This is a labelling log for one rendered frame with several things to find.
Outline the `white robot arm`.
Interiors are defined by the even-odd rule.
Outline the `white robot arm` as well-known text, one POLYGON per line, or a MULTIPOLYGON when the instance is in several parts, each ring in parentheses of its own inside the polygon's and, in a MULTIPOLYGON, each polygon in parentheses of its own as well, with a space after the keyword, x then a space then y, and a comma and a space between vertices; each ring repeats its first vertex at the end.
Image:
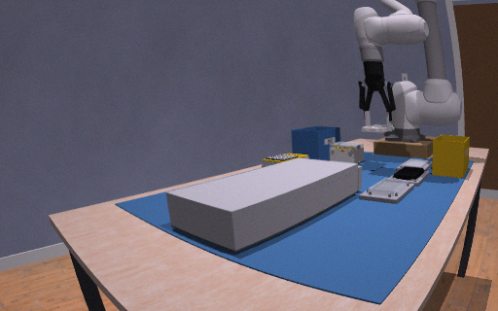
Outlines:
POLYGON ((428 79, 423 91, 417 90, 417 86, 409 81, 393 85, 396 110, 391 114, 394 130, 384 132, 385 141, 417 143, 425 139, 425 135, 420 134, 421 124, 445 126, 459 121, 462 115, 462 101, 446 79, 436 6, 439 0, 413 0, 419 16, 397 0, 380 1, 394 14, 379 17, 370 7, 358 8, 354 12, 361 60, 383 62, 382 45, 414 45, 424 41, 428 79))

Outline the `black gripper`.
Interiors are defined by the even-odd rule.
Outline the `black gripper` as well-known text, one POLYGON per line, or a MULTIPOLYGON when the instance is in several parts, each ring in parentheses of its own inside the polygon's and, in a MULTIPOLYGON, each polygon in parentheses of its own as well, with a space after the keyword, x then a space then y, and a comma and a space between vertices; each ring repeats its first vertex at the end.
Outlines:
POLYGON ((364 110, 366 126, 371 125, 370 122, 370 105, 374 91, 378 91, 386 108, 387 131, 392 131, 392 111, 396 110, 392 83, 386 82, 384 79, 382 62, 364 61, 365 80, 358 82, 360 88, 359 108, 364 110), (367 97, 365 101, 365 86, 368 86, 367 97), (384 85, 387 87, 389 102, 384 91, 384 85), (390 108, 391 107, 391 108, 390 108))

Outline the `blue rectangular bench mat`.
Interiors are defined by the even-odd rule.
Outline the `blue rectangular bench mat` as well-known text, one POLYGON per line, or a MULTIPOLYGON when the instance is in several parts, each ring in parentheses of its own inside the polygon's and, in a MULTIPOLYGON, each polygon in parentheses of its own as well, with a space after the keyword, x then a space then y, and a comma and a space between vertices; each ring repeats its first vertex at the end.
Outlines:
POLYGON ((171 226, 166 193, 120 203, 142 221, 206 252, 320 291, 380 305, 423 251, 465 181, 430 175, 397 204, 359 199, 409 159, 364 152, 362 188, 323 213, 240 252, 171 226))

